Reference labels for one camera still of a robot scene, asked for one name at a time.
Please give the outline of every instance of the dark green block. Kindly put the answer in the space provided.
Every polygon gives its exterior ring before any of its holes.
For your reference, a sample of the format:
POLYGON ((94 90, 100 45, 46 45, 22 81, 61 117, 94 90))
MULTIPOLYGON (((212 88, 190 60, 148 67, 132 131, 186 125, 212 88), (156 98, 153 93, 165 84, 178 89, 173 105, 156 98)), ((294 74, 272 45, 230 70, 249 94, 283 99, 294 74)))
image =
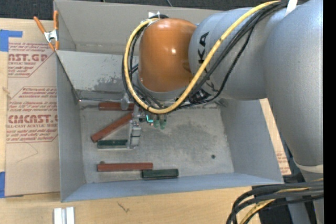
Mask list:
POLYGON ((146 180, 177 178, 178 171, 178 169, 143 170, 141 176, 146 180))
POLYGON ((97 148, 116 148, 116 147, 125 147, 127 139, 120 140, 99 140, 97 142, 97 148))

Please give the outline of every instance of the blue tape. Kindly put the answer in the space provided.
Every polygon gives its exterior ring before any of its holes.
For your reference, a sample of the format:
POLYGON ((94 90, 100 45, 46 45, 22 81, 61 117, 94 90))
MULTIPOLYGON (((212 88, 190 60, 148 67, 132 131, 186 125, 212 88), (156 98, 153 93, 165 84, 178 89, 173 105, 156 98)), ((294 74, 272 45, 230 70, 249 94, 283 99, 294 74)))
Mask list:
POLYGON ((8 51, 10 37, 22 37, 22 31, 0 30, 0 51, 8 51))
POLYGON ((0 198, 5 198, 5 172, 0 172, 0 198))

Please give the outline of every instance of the metal bracket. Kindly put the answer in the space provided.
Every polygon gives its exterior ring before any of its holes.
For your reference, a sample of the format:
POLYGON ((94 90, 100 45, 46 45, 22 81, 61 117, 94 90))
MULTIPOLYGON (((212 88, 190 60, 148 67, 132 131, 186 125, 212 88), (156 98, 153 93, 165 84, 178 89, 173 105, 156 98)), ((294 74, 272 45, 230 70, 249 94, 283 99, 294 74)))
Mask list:
POLYGON ((130 122, 130 132, 129 138, 127 142, 127 148, 133 149, 139 146, 140 136, 141 136, 141 127, 139 118, 141 114, 139 113, 139 107, 137 105, 134 106, 133 111, 133 120, 130 122))
POLYGON ((55 208, 54 224, 75 224, 75 208, 55 208))

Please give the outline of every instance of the cardboard sheet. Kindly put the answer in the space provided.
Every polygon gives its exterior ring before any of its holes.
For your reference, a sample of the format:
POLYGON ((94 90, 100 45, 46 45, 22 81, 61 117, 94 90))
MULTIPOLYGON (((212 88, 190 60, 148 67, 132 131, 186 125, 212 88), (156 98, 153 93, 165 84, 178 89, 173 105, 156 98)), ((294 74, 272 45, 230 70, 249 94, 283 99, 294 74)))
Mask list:
POLYGON ((5 195, 59 191, 55 54, 33 20, 0 19, 0 28, 22 32, 8 39, 5 195))

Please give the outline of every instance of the white cable tie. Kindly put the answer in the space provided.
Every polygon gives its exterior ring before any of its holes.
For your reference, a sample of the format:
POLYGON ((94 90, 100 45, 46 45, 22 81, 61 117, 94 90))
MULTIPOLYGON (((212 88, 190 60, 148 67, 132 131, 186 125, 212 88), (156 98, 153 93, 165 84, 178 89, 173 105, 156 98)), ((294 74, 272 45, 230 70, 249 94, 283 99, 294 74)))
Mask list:
POLYGON ((289 13, 291 13, 296 8, 297 4, 298 4, 298 0, 289 0, 285 16, 287 16, 289 13))

